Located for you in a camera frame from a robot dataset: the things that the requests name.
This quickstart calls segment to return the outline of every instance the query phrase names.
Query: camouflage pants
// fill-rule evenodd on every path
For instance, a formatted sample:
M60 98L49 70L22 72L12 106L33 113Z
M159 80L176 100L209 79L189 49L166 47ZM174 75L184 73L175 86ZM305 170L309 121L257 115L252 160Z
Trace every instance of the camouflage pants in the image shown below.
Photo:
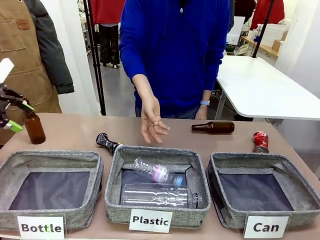
M101 44L100 62L103 64L120 64L118 25L108 27L99 24L99 32Z

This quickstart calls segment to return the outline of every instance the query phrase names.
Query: blue jacket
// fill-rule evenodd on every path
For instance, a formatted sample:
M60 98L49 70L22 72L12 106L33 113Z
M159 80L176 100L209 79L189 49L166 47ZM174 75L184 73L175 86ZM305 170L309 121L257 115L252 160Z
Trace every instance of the blue jacket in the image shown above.
M229 0L126 0L120 56L128 77L147 76L161 116L200 106L213 90L226 48ZM135 104L142 101L135 91Z

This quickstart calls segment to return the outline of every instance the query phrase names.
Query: black pole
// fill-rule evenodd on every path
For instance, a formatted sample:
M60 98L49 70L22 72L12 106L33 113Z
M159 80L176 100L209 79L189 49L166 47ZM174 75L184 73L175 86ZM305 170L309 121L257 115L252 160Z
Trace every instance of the black pole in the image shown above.
M267 24L269 22L269 18L270 18L274 3L275 3L275 0L271 0L270 6L269 6L269 10L268 10L268 14L266 15L266 18L264 20L263 27L262 27L262 30L261 30L261 33L260 33L259 41L256 44L255 49L254 49L254 53L252 55L253 58L257 58L257 53L258 53L258 50L260 48L260 44L261 44L262 38L263 38L263 36L265 34L265 30L266 30Z
M93 16L92 16L90 0L88 1L88 5L87 5L87 0L83 0L83 5L84 5L85 18L87 22L89 39L90 39L95 81L96 81L96 87L98 90L99 102L100 102L100 112L101 112L101 115L105 116L106 115L105 96L104 96L104 89L102 85L99 53L98 53L97 46L95 44L95 40L96 40L94 39L95 35L93 35L93 33L95 33L95 25L94 25Z

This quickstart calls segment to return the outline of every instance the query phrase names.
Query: robotic arm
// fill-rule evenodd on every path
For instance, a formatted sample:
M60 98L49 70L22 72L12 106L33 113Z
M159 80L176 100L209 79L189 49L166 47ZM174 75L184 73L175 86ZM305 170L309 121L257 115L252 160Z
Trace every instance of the robotic arm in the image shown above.
M28 105L28 100L23 95L9 89L3 82L13 68L12 62L6 58L0 62L0 128L10 129L13 132L19 133L22 131L22 126L9 120L6 114L6 109L10 106L17 106L27 113L32 113L35 109Z

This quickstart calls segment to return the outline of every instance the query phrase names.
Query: leather patch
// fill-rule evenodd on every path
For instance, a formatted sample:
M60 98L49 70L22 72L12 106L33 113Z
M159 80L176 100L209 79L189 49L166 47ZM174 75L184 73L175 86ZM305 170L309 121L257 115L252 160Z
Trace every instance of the leather patch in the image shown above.
M28 24L28 23L19 24L19 29L21 29L21 30L30 29L30 24Z
M16 24L20 25L20 24L28 24L28 19L17 19Z

